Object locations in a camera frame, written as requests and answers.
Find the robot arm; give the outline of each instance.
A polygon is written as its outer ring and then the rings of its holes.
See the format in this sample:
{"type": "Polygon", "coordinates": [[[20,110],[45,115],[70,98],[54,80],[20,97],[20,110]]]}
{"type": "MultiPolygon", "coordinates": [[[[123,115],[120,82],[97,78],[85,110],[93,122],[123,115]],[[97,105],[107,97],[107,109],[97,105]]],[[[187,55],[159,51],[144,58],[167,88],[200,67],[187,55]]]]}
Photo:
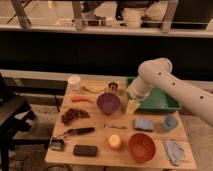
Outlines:
{"type": "Polygon", "coordinates": [[[127,91],[132,98],[143,100],[153,87],[158,87],[213,127],[213,95],[174,77],[171,71],[167,58],[145,61],[127,91]]]}

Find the black phone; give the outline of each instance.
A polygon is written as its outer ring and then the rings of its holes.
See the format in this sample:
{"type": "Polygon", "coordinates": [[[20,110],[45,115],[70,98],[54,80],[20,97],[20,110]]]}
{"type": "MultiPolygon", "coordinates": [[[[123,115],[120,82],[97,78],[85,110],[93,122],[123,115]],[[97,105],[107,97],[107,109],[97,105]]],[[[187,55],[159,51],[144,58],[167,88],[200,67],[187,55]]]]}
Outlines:
{"type": "Polygon", "coordinates": [[[96,156],[98,148],[96,146],[88,145],[75,145],[73,149],[73,154],[75,156],[96,156]]]}

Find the green bin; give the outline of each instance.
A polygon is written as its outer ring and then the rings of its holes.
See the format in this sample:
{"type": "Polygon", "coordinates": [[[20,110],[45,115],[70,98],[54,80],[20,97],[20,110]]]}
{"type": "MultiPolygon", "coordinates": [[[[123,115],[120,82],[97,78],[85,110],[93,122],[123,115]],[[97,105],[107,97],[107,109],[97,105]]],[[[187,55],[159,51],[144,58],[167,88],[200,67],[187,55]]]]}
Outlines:
{"type": "MultiPolygon", "coordinates": [[[[128,87],[134,79],[134,77],[126,78],[126,87],[128,87]]],[[[140,102],[137,111],[173,113],[180,108],[180,104],[167,93],[158,88],[153,88],[150,95],[144,101],[140,102]]]]}

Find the table surface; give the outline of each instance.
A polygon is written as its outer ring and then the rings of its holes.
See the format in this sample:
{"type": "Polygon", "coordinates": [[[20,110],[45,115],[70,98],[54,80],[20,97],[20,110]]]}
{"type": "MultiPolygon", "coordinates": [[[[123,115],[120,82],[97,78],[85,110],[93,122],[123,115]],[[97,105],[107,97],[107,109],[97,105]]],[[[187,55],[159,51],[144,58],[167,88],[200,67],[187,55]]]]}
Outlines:
{"type": "MultiPolygon", "coordinates": [[[[93,89],[101,90],[107,87],[109,82],[109,80],[82,80],[81,86],[87,86],[93,89]]],[[[162,128],[162,122],[166,114],[162,115],[144,112],[125,114],[127,105],[125,81],[119,81],[117,83],[119,84],[119,98],[121,100],[121,106],[112,115],[105,115],[98,109],[96,105],[96,99],[100,94],[90,93],[85,90],[74,92],[71,90],[69,85],[67,86],[66,94],[64,96],[63,103],[55,123],[55,128],[53,130],[53,136],[62,134],[64,131],[70,128],[95,127],[95,131],[89,134],[67,137],[65,139],[66,145],[62,152],[53,151],[49,148],[45,158],[46,162],[137,168],[196,169],[196,163],[191,151],[191,147],[178,112],[175,112],[173,115],[178,119],[179,125],[170,132],[165,132],[162,128]],[[93,101],[93,103],[71,102],[71,97],[75,95],[87,96],[93,101]],[[88,111],[90,118],[77,119],[69,125],[64,125],[61,122],[61,115],[71,107],[88,111]],[[151,133],[135,131],[135,118],[153,120],[155,122],[155,131],[151,133]],[[125,125],[127,126],[127,129],[121,130],[115,128],[104,128],[104,123],[125,125]],[[156,154],[154,158],[148,162],[137,163],[135,160],[133,160],[128,151],[129,138],[131,135],[138,132],[145,133],[152,137],[156,145],[156,154]],[[118,134],[122,138],[123,146],[119,151],[111,150],[107,143],[107,139],[111,134],[118,134]],[[163,145],[164,140],[175,140],[184,148],[185,156],[181,161],[180,166],[173,166],[170,163],[163,145]],[[98,155],[96,157],[76,157],[73,155],[73,147],[75,144],[95,145],[98,147],[98,155]]]]}

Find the orange bowl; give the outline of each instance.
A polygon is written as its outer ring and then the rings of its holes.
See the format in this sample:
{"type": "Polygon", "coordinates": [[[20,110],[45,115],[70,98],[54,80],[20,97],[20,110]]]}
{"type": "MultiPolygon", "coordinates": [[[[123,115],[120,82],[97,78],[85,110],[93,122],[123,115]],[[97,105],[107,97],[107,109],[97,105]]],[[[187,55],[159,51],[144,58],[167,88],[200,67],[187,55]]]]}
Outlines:
{"type": "Polygon", "coordinates": [[[130,137],[128,148],[133,159],[139,163],[151,160],[156,152],[154,141],[142,133],[136,133],[130,137]]]}

